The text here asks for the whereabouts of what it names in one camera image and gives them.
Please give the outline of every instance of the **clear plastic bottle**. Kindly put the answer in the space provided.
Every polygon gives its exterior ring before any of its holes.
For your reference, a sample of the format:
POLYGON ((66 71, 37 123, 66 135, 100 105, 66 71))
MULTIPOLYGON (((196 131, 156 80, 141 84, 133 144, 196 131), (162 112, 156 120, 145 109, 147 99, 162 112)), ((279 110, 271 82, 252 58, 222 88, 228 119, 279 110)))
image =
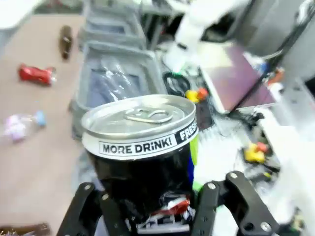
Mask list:
POLYGON ((18 142, 32 135, 46 125, 42 111, 34 115, 15 114, 9 116, 2 125, 1 140, 3 142, 18 142))

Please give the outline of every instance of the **red can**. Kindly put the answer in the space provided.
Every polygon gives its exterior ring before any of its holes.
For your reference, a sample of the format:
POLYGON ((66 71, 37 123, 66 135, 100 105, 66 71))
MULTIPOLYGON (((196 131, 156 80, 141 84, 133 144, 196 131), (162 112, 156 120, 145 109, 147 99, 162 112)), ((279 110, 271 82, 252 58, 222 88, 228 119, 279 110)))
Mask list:
POLYGON ((56 69, 54 67, 48 67, 42 70, 37 67, 21 64, 18 73, 21 80, 29 80, 45 85, 52 85, 57 80, 56 69))

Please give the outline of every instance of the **gray plastic tray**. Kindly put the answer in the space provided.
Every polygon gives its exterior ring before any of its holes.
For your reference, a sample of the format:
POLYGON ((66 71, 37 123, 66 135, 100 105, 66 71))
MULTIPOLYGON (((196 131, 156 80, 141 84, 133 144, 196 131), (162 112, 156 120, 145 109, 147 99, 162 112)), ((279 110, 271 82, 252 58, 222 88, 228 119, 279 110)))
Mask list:
POLYGON ((123 67, 125 74, 138 78, 139 90, 143 92, 143 95, 167 94, 159 63, 153 52, 116 44, 89 41, 84 47, 84 59, 79 75, 78 90, 71 104, 74 138, 80 139, 82 137, 81 118, 88 110, 93 108, 89 106, 91 75, 94 69, 99 68, 100 60, 106 57, 114 57, 123 67))
POLYGON ((79 47, 89 40, 146 49, 146 37, 134 13, 127 7, 90 6, 78 33, 79 47))

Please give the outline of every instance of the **blue bottle cap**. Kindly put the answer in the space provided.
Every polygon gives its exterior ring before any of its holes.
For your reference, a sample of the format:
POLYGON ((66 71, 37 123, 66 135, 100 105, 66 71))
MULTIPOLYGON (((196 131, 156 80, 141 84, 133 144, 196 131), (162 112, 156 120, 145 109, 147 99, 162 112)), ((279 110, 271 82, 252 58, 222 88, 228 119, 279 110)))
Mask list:
POLYGON ((46 119, 43 111, 38 111, 35 113, 36 122, 39 126, 46 125, 46 119))

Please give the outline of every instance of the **tan table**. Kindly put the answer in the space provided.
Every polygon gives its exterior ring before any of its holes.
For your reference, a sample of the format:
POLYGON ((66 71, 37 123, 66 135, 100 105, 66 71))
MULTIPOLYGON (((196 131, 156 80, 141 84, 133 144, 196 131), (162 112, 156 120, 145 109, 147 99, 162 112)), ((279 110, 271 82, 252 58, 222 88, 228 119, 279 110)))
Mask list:
POLYGON ((67 24, 76 39, 82 23, 75 15, 32 16, 0 58, 0 119, 43 110, 48 123, 22 143, 0 146, 0 225, 48 222, 55 235, 73 197, 71 175, 82 146, 71 138, 68 104, 82 55, 74 42, 70 61, 62 62, 58 38, 67 24), (22 62, 56 67, 57 83, 46 88, 20 82, 17 66, 22 62))

